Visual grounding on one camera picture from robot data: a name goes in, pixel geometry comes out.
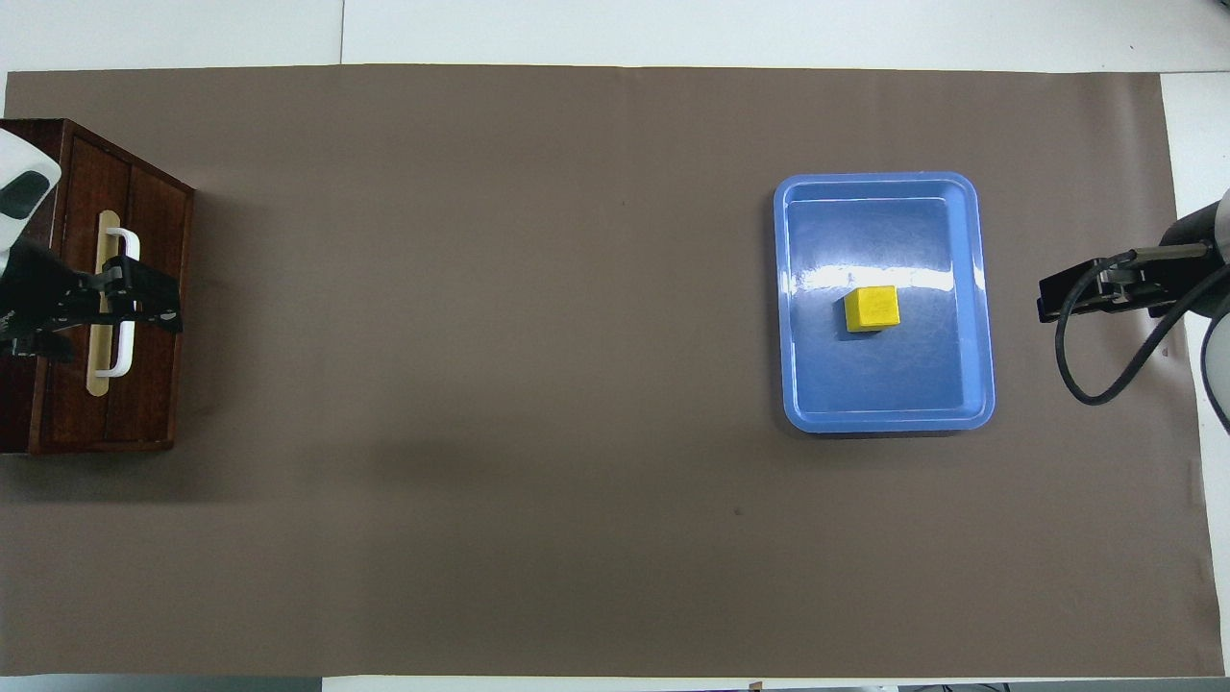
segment black cable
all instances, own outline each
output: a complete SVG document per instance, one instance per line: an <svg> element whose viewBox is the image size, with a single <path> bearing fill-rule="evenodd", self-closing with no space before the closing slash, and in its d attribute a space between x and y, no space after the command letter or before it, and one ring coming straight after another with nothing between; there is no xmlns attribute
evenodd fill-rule
<svg viewBox="0 0 1230 692"><path fill-rule="evenodd" d="M1111 386L1106 388L1106 392L1102 392L1101 395L1096 396L1089 395L1087 392L1081 390L1079 385L1076 385L1076 381L1073 380L1073 374L1068 368L1068 354L1064 348L1064 336L1065 331L1068 329L1068 317L1071 316L1073 310L1076 307L1076 300L1080 297L1080 294L1085 291L1085 289L1089 286L1090 283L1093 281L1095 278L1097 278L1097 274L1102 273L1103 270L1116 264L1123 262L1130 262L1135 257L1137 257L1135 251L1128 250L1127 252L1116 254L1113 257L1108 257L1090 267L1090 269L1086 270L1080 277L1079 280L1076 280L1071 290L1068 291L1068 296L1064 297L1064 304L1059 309L1059 323L1055 324L1055 364L1059 366L1059 377L1063 379L1064 385L1068 387L1068 391L1071 392L1073 397L1075 397L1076 401L1080 402L1081 404L1087 404L1090 407L1100 407L1109 402L1111 399L1118 397L1119 393L1123 392L1123 390L1137 377L1137 375L1140 372L1140 369L1145 366L1145 363L1149 360L1149 356L1151 356L1153 353L1157 349L1157 344L1161 343L1161 339L1166 337L1166 333L1168 333L1170 329L1176 323L1178 323L1178 320L1183 316L1183 312L1191 309L1193 302L1196 302L1202 295L1208 293L1209 289L1216 285L1221 279L1224 279L1226 275L1230 275L1230 264L1225 264L1218 267L1215 272L1200 279L1199 283L1192 286L1191 290L1184 293L1182 297L1176 300L1175 304L1170 306L1170 310L1166 312L1166 316L1164 316L1161 321L1157 322L1157 326L1155 326L1154 329L1149 333L1149 338L1145 338L1145 342L1140 344L1140 349L1138 349L1137 354L1132 356L1132 360L1128 363L1128 366L1123 369L1123 372L1119 375L1119 377L1116 379L1116 381L1112 382Z"/></svg>

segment cabinet door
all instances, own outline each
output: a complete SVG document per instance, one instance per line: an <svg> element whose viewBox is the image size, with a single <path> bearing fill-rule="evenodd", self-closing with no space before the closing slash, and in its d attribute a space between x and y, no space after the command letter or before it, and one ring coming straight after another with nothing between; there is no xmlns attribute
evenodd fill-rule
<svg viewBox="0 0 1230 692"><path fill-rule="evenodd" d="M141 262L176 278L183 258L187 195L133 166L124 225L141 238ZM107 393L107 442L157 444L171 439L177 336L139 323L133 368L111 381Z"/></svg>
<svg viewBox="0 0 1230 692"><path fill-rule="evenodd" d="M71 157L62 184L66 186L60 257L74 269L93 273L98 238L98 213L113 209L123 214L128 205L127 162L80 138L74 138ZM46 366L43 415L31 435L32 451L79 451L105 439L107 398L85 390L86 350L90 331L74 327L64 332L73 339L76 358L71 364Z"/></svg>

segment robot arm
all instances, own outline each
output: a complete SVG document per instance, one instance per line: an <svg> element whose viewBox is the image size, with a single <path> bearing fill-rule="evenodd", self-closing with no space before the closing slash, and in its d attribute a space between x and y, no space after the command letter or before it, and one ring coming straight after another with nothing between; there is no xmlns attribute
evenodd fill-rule
<svg viewBox="0 0 1230 692"><path fill-rule="evenodd" d="M1057 321L1055 363L1064 385L1084 404L1114 399L1144 368L1166 333L1188 310L1212 317L1200 353L1202 381L1221 425L1230 420L1230 191L1219 202L1175 221L1161 242L1095 257L1038 281L1038 320ZM1161 317L1123 374L1100 395L1076 385L1068 369L1065 331L1076 313L1148 309Z"/></svg>
<svg viewBox="0 0 1230 692"><path fill-rule="evenodd" d="M0 274L9 247L60 181L60 166L16 134L0 130Z"/></svg>
<svg viewBox="0 0 1230 692"><path fill-rule="evenodd" d="M59 178L55 161L0 130L0 355L70 361L71 342L55 332L82 323L145 321L182 331L175 278L124 254L102 273L77 272L21 235Z"/></svg>

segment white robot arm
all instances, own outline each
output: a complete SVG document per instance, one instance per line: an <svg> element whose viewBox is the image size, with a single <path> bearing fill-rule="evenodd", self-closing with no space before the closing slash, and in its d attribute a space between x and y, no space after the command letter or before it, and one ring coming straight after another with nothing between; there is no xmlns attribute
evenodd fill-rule
<svg viewBox="0 0 1230 692"><path fill-rule="evenodd" d="M60 166L25 139L0 129L0 274L9 248L38 204L60 181Z"/></svg>
<svg viewBox="0 0 1230 692"><path fill-rule="evenodd" d="M55 161L0 130L0 356L71 361L73 343L57 332L82 323L144 321L182 331L175 278L127 254L107 259L97 274L74 270L22 235L59 179Z"/></svg>

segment yellow block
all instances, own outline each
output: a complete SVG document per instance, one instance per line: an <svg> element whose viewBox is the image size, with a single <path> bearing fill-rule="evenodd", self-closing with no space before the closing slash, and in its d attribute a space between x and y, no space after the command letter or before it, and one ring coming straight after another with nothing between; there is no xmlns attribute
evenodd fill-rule
<svg viewBox="0 0 1230 692"><path fill-rule="evenodd" d="M846 328L850 331L879 331L902 323L895 285L855 288L846 294L845 305Z"/></svg>

